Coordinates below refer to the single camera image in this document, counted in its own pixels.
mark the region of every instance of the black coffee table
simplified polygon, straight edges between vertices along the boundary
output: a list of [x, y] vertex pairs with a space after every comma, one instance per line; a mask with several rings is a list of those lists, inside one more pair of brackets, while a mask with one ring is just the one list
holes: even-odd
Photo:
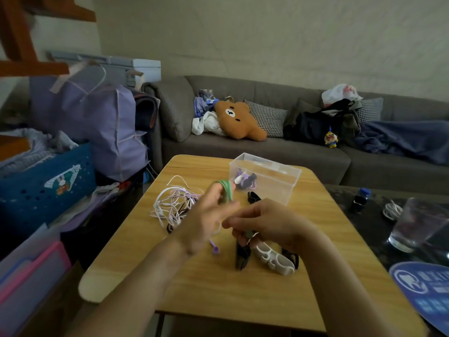
[[[385, 204], [390, 200], [403, 207], [410, 197], [434, 202], [449, 210], [449, 196], [371, 189], [372, 197], [365, 208], [360, 214], [354, 214], [348, 209], [359, 188], [334, 185], [325, 187], [387, 271], [402, 261], [422, 261], [449, 267], [449, 225], [435, 233], [421, 248], [409, 254], [399, 251], [387, 242], [395, 222], [382, 215]], [[432, 326], [430, 328], [430, 336], [443, 336]]]

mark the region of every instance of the purple storage bag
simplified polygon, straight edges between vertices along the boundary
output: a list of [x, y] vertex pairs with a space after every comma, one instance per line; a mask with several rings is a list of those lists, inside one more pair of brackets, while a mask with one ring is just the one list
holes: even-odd
[[122, 85], [103, 84], [101, 66], [78, 63], [70, 74], [30, 77], [33, 127], [91, 143], [100, 173], [123, 182], [147, 165], [146, 146], [135, 130], [136, 102]]

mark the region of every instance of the transparent plastic box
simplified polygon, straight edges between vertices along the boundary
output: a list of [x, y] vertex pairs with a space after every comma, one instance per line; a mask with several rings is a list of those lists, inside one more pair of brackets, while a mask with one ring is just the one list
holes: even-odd
[[244, 152], [229, 163], [229, 180], [234, 182], [241, 173], [257, 176], [252, 185], [255, 188], [241, 189], [237, 186], [236, 191], [253, 191], [260, 198], [270, 198], [287, 205], [291, 192], [300, 178], [301, 169]]

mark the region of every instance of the blue plastic basket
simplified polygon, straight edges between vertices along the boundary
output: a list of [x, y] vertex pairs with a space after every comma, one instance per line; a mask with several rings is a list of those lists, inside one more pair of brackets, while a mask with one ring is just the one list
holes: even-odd
[[49, 224], [96, 188], [90, 144], [0, 180], [3, 229], [22, 238]]

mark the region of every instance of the person's left hand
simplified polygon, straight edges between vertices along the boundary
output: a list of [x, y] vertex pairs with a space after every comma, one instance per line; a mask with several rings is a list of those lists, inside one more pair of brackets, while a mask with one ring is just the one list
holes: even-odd
[[[234, 191], [235, 184], [233, 182], [231, 182], [231, 186]], [[238, 201], [218, 204], [222, 190], [223, 186], [220, 183], [212, 183], [190, 209], [179, 227], [170, 234], [171, 238], [176, 238], [181, 242], [189, 255], [194, 255], [203, 248], [218, 229], [218, 221], [227, 218], [239, 208]]]

